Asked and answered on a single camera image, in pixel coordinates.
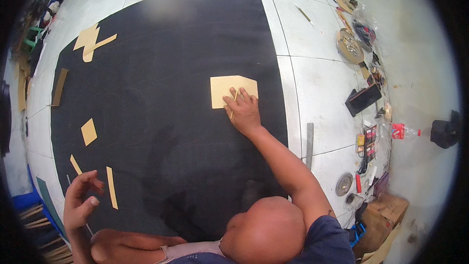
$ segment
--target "pencil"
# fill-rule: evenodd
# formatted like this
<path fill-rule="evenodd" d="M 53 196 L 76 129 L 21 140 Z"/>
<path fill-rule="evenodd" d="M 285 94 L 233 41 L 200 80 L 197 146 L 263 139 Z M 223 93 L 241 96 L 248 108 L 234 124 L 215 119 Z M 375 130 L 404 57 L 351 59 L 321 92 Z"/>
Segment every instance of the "pencil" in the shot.
<path fill-rule="evenodd" d="M 304 11 L 298 6 L 295 4 L 295 7 L 303 14 L 303 16 L 308 20 L 308 22 L 314 26 L 313 22 L 309 19 L 309 17 L 304 13 Z"/>
<path fill-rule="evenodd" d="M 238 96 L 238 90 L 239 90 L 239 88 L 236 89 L 236 94 L 234 95 L 234 101 L 235 102 L 236 102 L 236 97 Z M 233 118 L 233 111 L 231 111 L 231 116 L 230 116 L 230 119 L 232 119 L 232 118 Z"/>

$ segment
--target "plastic bottle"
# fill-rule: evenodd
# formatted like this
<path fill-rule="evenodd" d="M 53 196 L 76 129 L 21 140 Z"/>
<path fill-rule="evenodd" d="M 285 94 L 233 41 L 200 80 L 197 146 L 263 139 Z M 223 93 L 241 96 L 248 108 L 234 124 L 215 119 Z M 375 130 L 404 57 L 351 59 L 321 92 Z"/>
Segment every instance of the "plastic bottle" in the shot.
<path fill-rule="evenodd" d="M 378 127 L 378 132 L 381 137 L 391 136 L 393 139 L 416 139 L 421 135 L 421 130 L 416 130 L 406 124 L 381 124 Z"/>

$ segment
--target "man's arm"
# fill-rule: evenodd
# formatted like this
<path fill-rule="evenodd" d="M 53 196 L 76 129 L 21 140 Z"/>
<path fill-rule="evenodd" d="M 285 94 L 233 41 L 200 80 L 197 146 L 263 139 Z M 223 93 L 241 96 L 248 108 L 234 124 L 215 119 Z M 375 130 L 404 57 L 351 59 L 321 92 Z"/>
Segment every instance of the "man's arm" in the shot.
<path fill-rule="evenodd" d="M 65 194 L 63 225 L 72 246 L 75 264 L 96 264 L 91 257 L 90 241 L 86 237 L 84 226 L 99 201 L 94 196 L 85 201 L 85 196 L 88 190 L 103 195 L 103 187 L 104 183 L 97 179 L 97 171 L 94 170 L 77 176 Z"/>
<path fill-rule="evenodd" d="M 236 95 L 234 88 L 230 91 L 233 96 Z M 309 230 L 320 216 L 335 217 L 331 204 L 312 172 L 261 125 L 257 98 L 249 96 L 240 88 L 236 102 L 226 96 L 223 100 L 228 104 L 225 106 L 228 117 L 233 112 L 231 123 L 257 147 L 278 183 L 292 197 L 293 204 L 302 211 L 306 228 Z"/>

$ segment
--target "navy blue t-shirt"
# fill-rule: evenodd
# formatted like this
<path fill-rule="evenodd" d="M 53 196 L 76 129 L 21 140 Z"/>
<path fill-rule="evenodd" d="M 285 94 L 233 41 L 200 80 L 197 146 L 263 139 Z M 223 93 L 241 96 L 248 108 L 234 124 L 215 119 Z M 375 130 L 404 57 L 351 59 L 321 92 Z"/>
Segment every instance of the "navy blue t-shirt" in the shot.
<path fill-rule="evenodd" d="M 355 264 L 355 257 L 349 243 L 349 234 L 337 219 L 324 215 L 309 228 L 301 255 L 290 264 Z M 178 258 L 170 264 L 235 264 L 235 262 L 213 253 L 197 253 Z"/>

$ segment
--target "man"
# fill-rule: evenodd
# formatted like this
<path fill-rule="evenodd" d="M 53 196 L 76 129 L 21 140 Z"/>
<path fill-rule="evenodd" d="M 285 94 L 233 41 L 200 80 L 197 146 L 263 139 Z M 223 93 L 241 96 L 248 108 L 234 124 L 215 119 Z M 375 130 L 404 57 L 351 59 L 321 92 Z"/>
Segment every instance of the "man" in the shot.
<path fill-rule="evenodd" d="M 234 88 L 231 94 L 236 96 Z M 290 194 L 263 198 L 235 215 L 221 240 L 187 243 L 181 237 L 101 230 L 91 243 L 83 226 L 98 206 L 86 191 L 102 195 L 97 171 L 79 175 L 65 196 L 64 226 L 75 264 L 280 264 L 355 263 L 348 233 L 341 229 L 320 184 L 304 163 L 261 125 L 258 100 L 240 88 L 223 100 L 231 123 L 261 152 L 279 184 Z"/>

